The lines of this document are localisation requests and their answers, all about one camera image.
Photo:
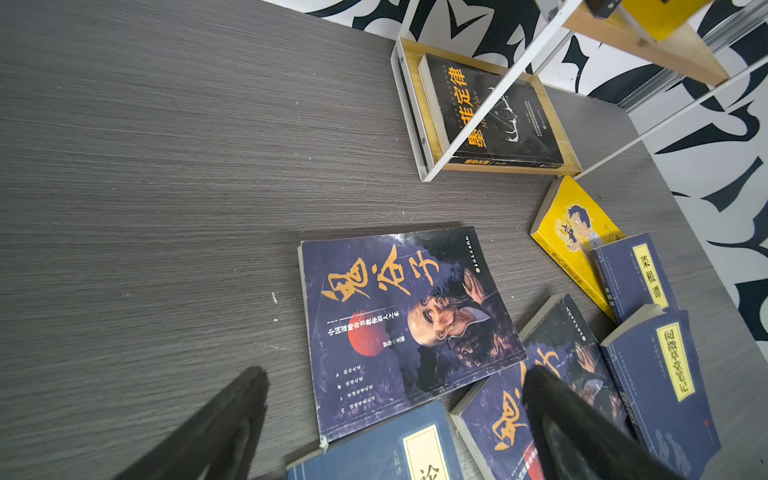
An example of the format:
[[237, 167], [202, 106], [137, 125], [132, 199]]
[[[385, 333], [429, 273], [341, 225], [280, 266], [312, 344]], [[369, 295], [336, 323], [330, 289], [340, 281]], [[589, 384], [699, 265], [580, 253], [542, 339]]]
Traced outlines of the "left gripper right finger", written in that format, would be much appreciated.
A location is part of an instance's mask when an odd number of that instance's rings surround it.
[[528, 370], [523, 404], [546, 479], [680, 477], [543, 366]]

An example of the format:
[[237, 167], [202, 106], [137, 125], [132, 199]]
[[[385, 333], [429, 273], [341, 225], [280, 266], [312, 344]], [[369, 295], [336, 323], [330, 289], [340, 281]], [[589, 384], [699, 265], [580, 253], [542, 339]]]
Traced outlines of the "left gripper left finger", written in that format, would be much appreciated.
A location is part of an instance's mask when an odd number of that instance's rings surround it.
[[267, 412], [269, 380], [245, 369], [118, 479], [246, 479]]

